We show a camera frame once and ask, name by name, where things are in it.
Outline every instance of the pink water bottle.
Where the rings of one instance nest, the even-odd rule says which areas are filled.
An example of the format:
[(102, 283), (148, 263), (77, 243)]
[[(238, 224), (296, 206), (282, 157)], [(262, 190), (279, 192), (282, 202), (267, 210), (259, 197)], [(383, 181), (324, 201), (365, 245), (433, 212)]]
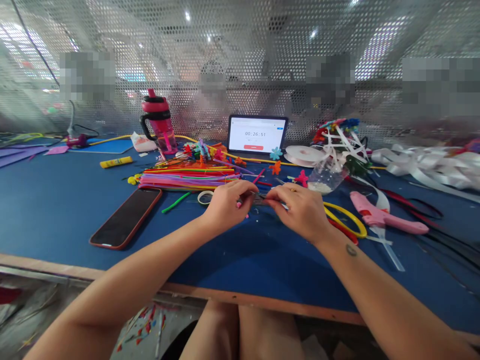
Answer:
[[(177, 141), (175, 140), (167, 99), (156, 96), (153, 89), (148, 89), (148, 96), (145, 96), (143, 100), (144, 102), (141, 103), (141, 108), (146, 114), (140, 117), (140, 124), (145, 136), (155, 141), (164, 154), (176, 154)], [(150, 121), (155, 136), (150, 134), (145, 120)]]

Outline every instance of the leg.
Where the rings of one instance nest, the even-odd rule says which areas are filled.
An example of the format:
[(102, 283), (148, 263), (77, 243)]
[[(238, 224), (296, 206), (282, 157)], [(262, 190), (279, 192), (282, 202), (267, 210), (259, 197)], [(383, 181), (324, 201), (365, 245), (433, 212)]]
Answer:
[(294, 316), (239, 306), (240, 360), (304, 359)]
[(239, 308), (209, 300), (180, 360), (236, 360), (239, 352)]

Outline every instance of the person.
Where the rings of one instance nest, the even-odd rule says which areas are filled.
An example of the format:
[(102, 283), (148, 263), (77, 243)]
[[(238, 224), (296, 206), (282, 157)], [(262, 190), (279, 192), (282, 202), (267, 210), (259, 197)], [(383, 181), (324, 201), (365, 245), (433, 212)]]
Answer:
[[(109, 359), (124, 323), (196, 249), (242, 222), (252, 206), (252, 192), (257, 187), (245, 180), (219, 186), (203, 215), (88, 286), (25, 359)], [(237, 207), (239, 198), (242, 205)], [(327, 259), (390, 359), (479, 359), (460, 336), (329, 224), (320, 194), (286, 183), (273, 188), (265, 202)], [(181, 355), (182, 360), (303, 358), (291, 314), (212, 300)]]

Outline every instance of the floor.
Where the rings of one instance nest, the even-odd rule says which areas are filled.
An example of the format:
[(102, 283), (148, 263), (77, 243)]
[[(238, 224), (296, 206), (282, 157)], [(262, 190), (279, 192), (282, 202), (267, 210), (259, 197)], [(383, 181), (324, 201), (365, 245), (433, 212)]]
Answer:
[[(0, 273), (0, 287), (22, 290), (14, 302), (0, 305), (0, 359), (22, 359), (86, 285), (52, 283)], [(144, 317), (136, 316), (136, 321), (125, 324), (110, 359), (155, 359), (162, 311), (165, 322), (159, 346), (160, 359), (177, 335), (200, 317), (204, 305), (204, 300), (157, 294), (146, 305)], [(154, 306), (155, 314), (151, 316)], [(306, 317), (298, 317), (296, 321), (308, 360), (386, 359), (365, 327)]]

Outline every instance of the black bottle handle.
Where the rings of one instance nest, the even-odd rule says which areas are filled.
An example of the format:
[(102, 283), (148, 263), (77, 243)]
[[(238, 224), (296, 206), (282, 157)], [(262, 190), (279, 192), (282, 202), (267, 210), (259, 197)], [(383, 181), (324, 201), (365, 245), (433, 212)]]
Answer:
[(143, 132), (145, 133), (145, 136), (148, 140), (156, 141), (157, 137), (150, 135), (149, 128), (147, 127), (147, 124), (145, 123), (145, 120), (148, 119), (148, 114), (140, 116), (140, 124), (141, 128), (143, 129)]

